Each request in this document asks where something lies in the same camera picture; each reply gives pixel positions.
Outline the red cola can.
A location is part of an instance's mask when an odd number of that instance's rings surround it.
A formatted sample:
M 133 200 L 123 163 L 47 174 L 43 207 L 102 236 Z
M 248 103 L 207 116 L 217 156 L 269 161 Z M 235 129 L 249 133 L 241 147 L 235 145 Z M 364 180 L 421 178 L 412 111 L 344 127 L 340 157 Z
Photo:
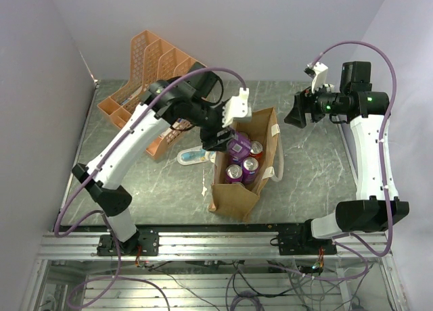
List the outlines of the red cola can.
M 258 141 L 251 142 L 250 157 L 260 161 L 263 156 L 263 145 Z
M 232 182 L 232 185 L 240 185 L 243 188 L 246 188 L 245 185 L 242 182 Z

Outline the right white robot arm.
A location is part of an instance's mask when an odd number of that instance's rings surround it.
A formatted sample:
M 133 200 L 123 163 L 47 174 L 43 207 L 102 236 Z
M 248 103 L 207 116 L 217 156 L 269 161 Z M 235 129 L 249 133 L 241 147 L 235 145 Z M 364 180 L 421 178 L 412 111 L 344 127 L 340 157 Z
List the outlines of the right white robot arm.
M 284 121 L 298 128 L 306 122 L 328 117 L 332 123 L 348 124 L 355 140 L 357 193 L 352 201 L 337 204 L 331 214 L 311 221 L 311 231 L 298 238 L 299 248 L 315 253 L 322 239 L 343 233 L 384 232 L 409 214 L 409 203 L 399 198 L 393 181 L 388 150 L 389 122 L 385 116 L 390 100 L 373 91 L 369 62 L 342 65 L 340 90 L 327 84 L 328 68 L 318 62 L 306 67 L 311 85 L 294 96 L 294 107 Z

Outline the purple fanta can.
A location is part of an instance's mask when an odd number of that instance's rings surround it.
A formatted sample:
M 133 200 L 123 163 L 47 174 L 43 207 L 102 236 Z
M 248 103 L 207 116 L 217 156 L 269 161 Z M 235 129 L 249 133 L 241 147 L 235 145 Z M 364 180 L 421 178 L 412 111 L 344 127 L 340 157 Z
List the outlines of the purple fanta can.
M 242 170 L 243 170 L 243 179 L 242 182 L 244 185 L 249 185 L 254 182 L 257 172 L 259 170 L 259 163 L 253 157 L 248 157 L 242 162 Z
M 227 143 L 227 154 L 232 164 L 240 165 L 250 155 L 251 141 L 243 133 L 234 131 L 233 137 Z
M 231 164 L 225 169 L 226 183 L 241 183 L 243 179 L 242 167 L 237 164 Z

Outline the burlap canvas tote bag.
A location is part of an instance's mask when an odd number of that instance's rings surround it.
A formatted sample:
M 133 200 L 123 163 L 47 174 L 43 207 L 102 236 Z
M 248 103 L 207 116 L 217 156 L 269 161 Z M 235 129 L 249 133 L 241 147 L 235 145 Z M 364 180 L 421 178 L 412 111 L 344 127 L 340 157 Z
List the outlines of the burlap canvas tote bag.
M 252 113 L 250 122 L 236 122 L 232 129 L 247 137 L 256 153 L 235 161 L 229 153 L 216 153 L 210 212 L 248 222 L 269 180 L 279 182 L 284 172 L 280 127 L 274 107 Z

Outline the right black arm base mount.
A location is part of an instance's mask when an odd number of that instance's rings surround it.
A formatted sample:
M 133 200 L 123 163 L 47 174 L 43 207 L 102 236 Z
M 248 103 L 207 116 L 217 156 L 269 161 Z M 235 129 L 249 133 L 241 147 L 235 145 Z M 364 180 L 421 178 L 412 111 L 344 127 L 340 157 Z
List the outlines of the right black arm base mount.
M 277 235 L 270 240 L 270 245 L 277 247 L 280 256 L 297 255 L 336 255 L 336 246 L 331 239 L 316 239 L 311 230 L 312 219 L 305 222 L 279 223 Z

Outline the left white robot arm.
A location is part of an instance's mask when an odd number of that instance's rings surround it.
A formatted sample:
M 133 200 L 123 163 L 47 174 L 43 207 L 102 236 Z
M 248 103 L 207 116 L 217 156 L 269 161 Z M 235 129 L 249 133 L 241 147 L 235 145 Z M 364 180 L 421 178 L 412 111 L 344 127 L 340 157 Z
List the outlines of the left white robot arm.
M 139 230 L 131 218 L 131 195 L 121 182 L 131 166 L 153 140 L 178 120 L 200 129 L 202 147 L 226 151 L 234 138 L 231 123 L 248 113 L 249 90 L 220 103 L 206 100 L 217 82 L 220 68 L 198 68 L 186 75 L 158 80 L 142 95 L 133 115 L 110 144 L 88 164 L 72 169 L 111 230 L 114 247 L 130 255 L 139 246 Z

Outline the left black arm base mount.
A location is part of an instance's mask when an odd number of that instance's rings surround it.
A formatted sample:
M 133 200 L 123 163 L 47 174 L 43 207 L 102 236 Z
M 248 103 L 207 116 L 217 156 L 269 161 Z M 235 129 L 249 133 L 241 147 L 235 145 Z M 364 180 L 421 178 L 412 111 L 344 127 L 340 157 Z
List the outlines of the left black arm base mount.
M 138 231 L 128 241 L 119 242 L 122 256 L 157 256 L 159 249 L 159 235 L 153 230 Z M 97 256 L 116 256 L 117 246 L 113 235 L 102 235 L 97 246 Z

